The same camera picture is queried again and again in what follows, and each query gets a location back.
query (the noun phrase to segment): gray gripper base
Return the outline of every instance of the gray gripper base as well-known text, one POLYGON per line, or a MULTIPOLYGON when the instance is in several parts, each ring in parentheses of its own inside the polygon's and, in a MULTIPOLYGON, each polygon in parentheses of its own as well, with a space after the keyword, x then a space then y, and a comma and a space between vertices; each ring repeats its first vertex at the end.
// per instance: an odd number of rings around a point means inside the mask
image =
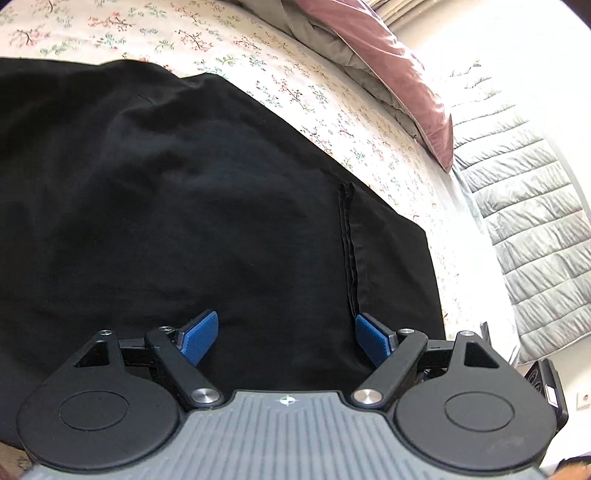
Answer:
MULTIPOLYGON (((237 392, 229 404, 217 410, 192 412, 166 446, 128 468, 84 475, 36 466, 24 479, 89 477, 93 480, 470 478, 438 469, 414 456, 397 440, 380 414, 354 410, 344 405, 336 393, 252 392, 237 392)), ((495 478, 540 480, 545 476, 529 468, 495 478)))

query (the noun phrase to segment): electrical outlet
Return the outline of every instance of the electrical outlet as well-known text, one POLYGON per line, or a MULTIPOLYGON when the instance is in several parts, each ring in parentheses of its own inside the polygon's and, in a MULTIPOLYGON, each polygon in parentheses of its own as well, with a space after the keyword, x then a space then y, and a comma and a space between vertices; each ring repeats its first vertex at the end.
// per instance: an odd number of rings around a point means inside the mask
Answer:
POLYGON ((577 393, 577 410, 589 408, 591 405, 591 390, 584 390, 577 393))

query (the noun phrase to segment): ribbed gray surface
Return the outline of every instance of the ribbed gray surface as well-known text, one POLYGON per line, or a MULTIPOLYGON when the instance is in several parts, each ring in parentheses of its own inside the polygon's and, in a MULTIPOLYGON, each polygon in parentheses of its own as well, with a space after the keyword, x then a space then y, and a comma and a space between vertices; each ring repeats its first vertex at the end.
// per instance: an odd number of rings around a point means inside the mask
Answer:
MULTIPOLYGON (((385 419, 345 406, 336 393, 238 392, 224 408, 195 411, 157 455, 96 480, 454 480, 407 452, 385 419)), ((74 480, 36 467, 26 480, 74 480)), ((540 480, 539 471, 500 476, 540 480)))
POLYGON ((548 132, 484 67, 447 83, 455 162, 505 277, 519 361, 544 358, 591 334, 588 202, 548 132))

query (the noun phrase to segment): blue gripper pad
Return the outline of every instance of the blue gripper pad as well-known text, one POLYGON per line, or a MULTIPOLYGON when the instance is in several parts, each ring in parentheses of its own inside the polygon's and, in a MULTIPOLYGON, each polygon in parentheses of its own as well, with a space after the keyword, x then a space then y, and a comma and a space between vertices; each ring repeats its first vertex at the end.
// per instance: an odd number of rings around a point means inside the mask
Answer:
POLYGON ((379 367, 392 353, 388 337, 362 315, 357 315, 355 318, 355 337, 359 346, 376 367, 379 367))
POLYGON ((185 333, 180 349, 192 365, 196 366, 216 341, 218 328, 217 313, 211 312, 185 333))

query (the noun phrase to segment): metal screw head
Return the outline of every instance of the metal screw head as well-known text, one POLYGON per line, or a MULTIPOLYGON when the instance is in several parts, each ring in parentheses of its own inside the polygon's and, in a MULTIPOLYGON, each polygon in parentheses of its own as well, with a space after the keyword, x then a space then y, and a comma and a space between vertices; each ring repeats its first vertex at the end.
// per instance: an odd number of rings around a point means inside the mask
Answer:
POLYGON ((384 396, 378 392, 377 390, 373 390, 371 388, 364 388, 362 390, 357 390, 353 394, 353 399, 364 405, 373 405, 375 403, 381 402, 384 396))
POLYGON ((220 392, 212 388, 198 388, 193 390, 191 398, 197 403, 214 403, 220 399, 220 392))

